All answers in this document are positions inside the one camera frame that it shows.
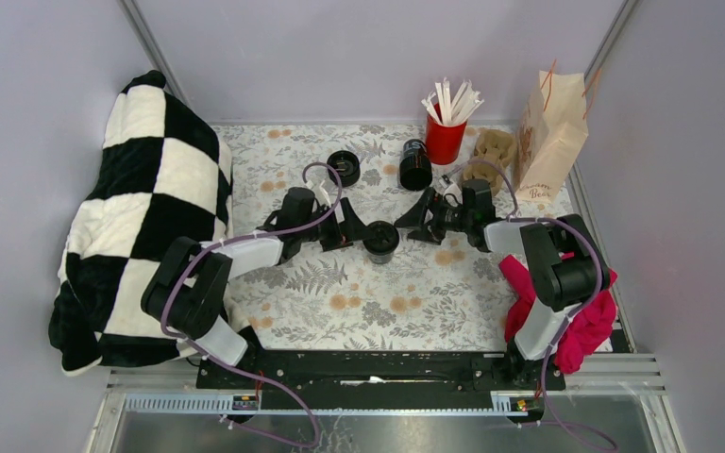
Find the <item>glass surface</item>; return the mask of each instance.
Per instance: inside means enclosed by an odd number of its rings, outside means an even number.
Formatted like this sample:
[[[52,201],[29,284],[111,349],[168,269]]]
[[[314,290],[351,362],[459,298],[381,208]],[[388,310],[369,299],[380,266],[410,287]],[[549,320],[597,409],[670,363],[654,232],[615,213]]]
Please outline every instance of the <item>glass surface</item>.
[[[621,451],[654,452],[643,410],[631,396],[552,398],[561,418],[600,429]],[[510,427],[503,417],[468,416],[322,416],[321,444],[314,451],[589,451],[557,427]],[[301,441],[312,436],[306,416],[258,416],[247,422]],[[585,434],[592,442],[603,442]],[[213,415],[125,412],[115,441],[116,453],[208,453],[298,451],[238,429],[229,431]]]

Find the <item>wire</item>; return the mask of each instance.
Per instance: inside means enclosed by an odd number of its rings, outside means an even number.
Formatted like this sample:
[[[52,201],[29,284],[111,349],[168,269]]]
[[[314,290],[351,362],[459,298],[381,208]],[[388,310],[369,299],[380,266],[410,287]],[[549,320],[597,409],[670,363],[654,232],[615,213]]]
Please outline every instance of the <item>wire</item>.
[[[543,399],[546,404],[546,407],[548,408],[548,411],[551,413],[551,416],[554,418],[554,422],[546,422],[542,423],[543,425],[553,425],[558,426],[565,430],[571,437],[576,439],[578,442],[580,442],[582,445],[588,446],[594,450],[597,451],[618,451],[618,444],[615,442],[613,438],[611,438],[609,435],[605,434],[602,431],[599,431],[596,428],[589,427],[587,425],[581,425],[577,423],[569,423],[564,422],[560,420],[560,417],[557,415],[557,412],[554,410],[554,406],[551,404],[551,401],[548,399],[548,392],[546,388],[546,371],[548,369],[548,359],[551,357],[551,354],[554,351],[554,348],[557,346],[557,343],[560,342],[560,339],[563,338],[563,334],[565,333],[565,330],[568,328],[568,326],[571,324],[571,320],[574,319],[577,314],[582,312],[582,310],[585,310],[590,304],[593,303],[594,300],[596,300],[596,297],[601,293],[601,284],[603,283],[603,276],[601,274],[601,262],[599,261],[599,257],[596,256],[596,250],[594,249],[593,245],[591,245],[582,234],[574,229],[572,226],[569,226],[568,224],[565,224],[557,219],[551,219],[548,217],[514,217],[518,213],[518,199],[515,197],[515,190],[513,189],[513,185],[510,184],[510,180],[507,179],[507,176],[504,174],[504,171],[498,166],[495,165],[493,162],[489,162],[487,160],[483,159],[471,159],[468,161],[468,164],[471,163],[483,163],[485,165],[490,165],[493,167],[504,179],[504,183],[507,185],[507,190],[510,192],[510,196],[513,198],[513,210],[507,214],[507,222],[516,222],[516,223],[534,223],[534,222],[548,222],[550,224],[554,224],[558,227],[561,227],[564,229],[567,233],[569,233],[571,236],[576,238],[576,240],[587,250],[588,254],[590,255],[591,260],[593,261],[593,265],[596,268],[596,284],[594,285],[593,292],[590,294],[590,297],[585,300],[585,302],[581,305],[579,305],[576,309],[572,310],[563,320],[563,322],[560,324],[560,328],[557,329],[557,332],[554,334],[554,336],[551,338],[551,341],[548,344],[548,347],[546,349],[546,355],[543,359],[543,366],[541,367],[540,371],[540,389],[541,393],[543,394]],[[462,169],[462,165],[458,168],[454,169],[450,175],[453,175],[460,171]],[[580,429],[580,430],[587,430],[590,431],[602,439],[606,440],[610,447],[603,447],[600,445],[596,445],[591,443],[590,441],[584,439],[582,436],[574,433],[574,428]]]
[[[471,159],[463,165],[459,165],[457,168],[450,171],[449,173],[446,173],[446,176],[452,176],[462,170],[465,165],[470,165],[472,163],[490,165],[491,167],[493,167],[494,170],[498,172],[501,178],[504,179],[504,183],[507,185],[507,190],[510,192],[510,196],[513,198],[513,210],[511,210],[510,213],[507,214],[507,218],[510,219],[511,217],[515,216],[518,213],[518,198],[515,197],[515,190],[513,189],[513,184],[510,183],[510,179],[507,179],[507,175],[504,174],[504,170],[502,170],[501,167],[494,164],[493,162],[489,162],[484,159]]]
[[[338,175],[337,171],[330,167],[329,165],[325,164],[324,162],[313,162],[306,167],[304,167],[304,170],[301,172],[301,179],[304,182],[307,182],[307,171],[310,170],[314,166],[321,166],[326,167],[327,170],[331,173],[331,175],[335,178],[335,180],[340,180],[340,175]],[[312,424],[312,433],[313,438],[310,443],[301,443],[296,441],[291,441],[290,439],[286,439],[284,437],[278,436],[272,432],[268,432],[262,429],[247,427],[246,425],[240,425],[240,424],[230,424],[231,427],[237,426],[237,428],[254,432],[256,434],[260,434],[261,436],[267,437],[268,439],[272,439],[274,441],[281,442],[283,444],[295,446],[298,448],[314,448],[318,445],[318,442],[320,441],[320,428],[318,427],[318,420],[315,418],[315,414],[312,413],[310,408],[307,406],[307,403],[304,402],[303,399],[301,399],[297,394],[295,394],[291,389],[289,389],[286,385],[282,384],[281,382],[277,382],[269,377],[263,377],[254,375],[251,373],[247,373],[244,370],[241,370],[239,368],[236,368],[228,363],[225,363],[224,361],[221,361],[220,359],[211,356],[207,351],[205,351],[201,346],[199,346],[196,342],[193,340],[187,338],[186,335],[181,334],[179,332],[176,332],[174,330],[171,330],[168,328],[168,315],[171,313],[171,306],[174,305],[174,301],[177,300],[177,294],[182,288],[182,285],[184,285],[185,280],[190,276],[190,274],[193,272],[193,269],[195,269],[195,266],[204,259],[211,251],[221,248],[225,245],[230,245],[232,243],[238,243],[241,241],[249,241],[252,239],[259,239],[259,238],[270,238],[273,236],[281,236],[285,234],[292,234],[297,233],[299,231],[304,231],[305,229],[310,229],[312,227],[315,227],[316,225],[320,224],[321,222],[327,220],[333,212],[335,212],[335,209],[340,204],[340,199],[342,195],[342,189],[341,186],[337,186],[337,196],[335,197],[334,203],[332,203],[332,206],[329,207],[329,209],[324,212],[323,215],[318,217],[317,219],[313,220],[312,222],[309,222],[302,226],[295,226],[293,228],[287,228],[280,231],[264,231],[264,232],[255,232],[254,234],[246,234],[244,236],[237,236],[234,238],[226,239],[217,243],[211,243],[207,246],[202,247],[201,251],[198,252],[198,254],[195,255],[195,257],[190,261],[190,263],[185,267],[184,272],[182,272],[181,276],[179,276],[179,279],[174,284],[174,287],[171,289],[171,293],[168,295],[168,300],[165,301],[165,307],[162,308],[162,314],[160,316],[160,329],[162,330],[162,333],[168,336],[176,337],[184,339],[187,344],[193,347],[196,351],[198,351],[200,354],[204,355],[205,357],[208,357],[211,361],[214,361],[222,368],[226,369],[227,371],[234,373],[236,375],[242,376],[244,378],[250,378],[257,380],[259,382],[264,382],[266,384],[271,384],[274,387],[279,388],[284,393],[289,395],[299,406],[301,406],[301,409],[303,409],[307,416],[310,418],[310,423]]]

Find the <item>black and white checkered blanket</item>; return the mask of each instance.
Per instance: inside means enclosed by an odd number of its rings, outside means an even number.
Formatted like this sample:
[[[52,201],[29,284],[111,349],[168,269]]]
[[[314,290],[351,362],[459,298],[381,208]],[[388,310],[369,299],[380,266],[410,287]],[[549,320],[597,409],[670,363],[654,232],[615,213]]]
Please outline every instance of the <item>black and white checkered blanket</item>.
[[[118,95],[98,181],[68,234],[48,329],[68,375],[193,353],[140,301],[175,238],[231,236],[231,154],[164,86],[151,71]]]

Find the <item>tabletop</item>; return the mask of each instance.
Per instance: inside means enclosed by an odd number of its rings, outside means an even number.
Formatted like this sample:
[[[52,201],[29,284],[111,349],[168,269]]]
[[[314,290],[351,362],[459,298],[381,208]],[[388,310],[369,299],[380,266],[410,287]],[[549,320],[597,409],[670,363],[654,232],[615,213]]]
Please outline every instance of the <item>tabletop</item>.
[[[433,166],[435,178],[471,156],[479,134],[468,127],[457,161]],[[490,126],[512,130],[507,126]],[[345,149],[360,159],[362,176],[344,189],[367,224],[393,223],[420,196],[398,187],[404,142],[424,136],[422,126],[216,126],[232,151],[233,225],[236,235],[259,227],[279,209],[291,187],[303,186],[301,171]],[[308,179],[334,196],[322,169]],[[558,217],[572,212],[564,186],[552,204],[519,202],[520,216]],[[494,199],[497,215],[510,211],[506,188]],[[505,257],[468,245],[463,233],[448,233],[441,245],[401,241],[393,259],[375,264],[363,245],[322,252],[305,243],[277,267],[229,283],[230,296],[249,317],[263,346],[272,349],[490,350],[505,349],[504,324],[516,294],[498,270]]]

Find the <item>white wall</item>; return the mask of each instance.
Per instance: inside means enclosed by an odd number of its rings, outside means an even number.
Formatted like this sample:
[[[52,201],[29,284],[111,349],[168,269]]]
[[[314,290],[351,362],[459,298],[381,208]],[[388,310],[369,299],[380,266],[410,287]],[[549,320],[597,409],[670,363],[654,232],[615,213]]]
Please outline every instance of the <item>white wall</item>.
[[[282,123],[426,118],[443,76],[474,81],[480,119],[517,118],[539,69],[587,69],[622,1],[137,3],[196,113]]]
[[[67,378],[46,335],[64,236],[116,94],[150,63],[112,0],[0,0],[0,452],[76,452],[105,370]]]
[[[688,451],[725,451],[725,1],[643,2],[604,66],[582,177]]]

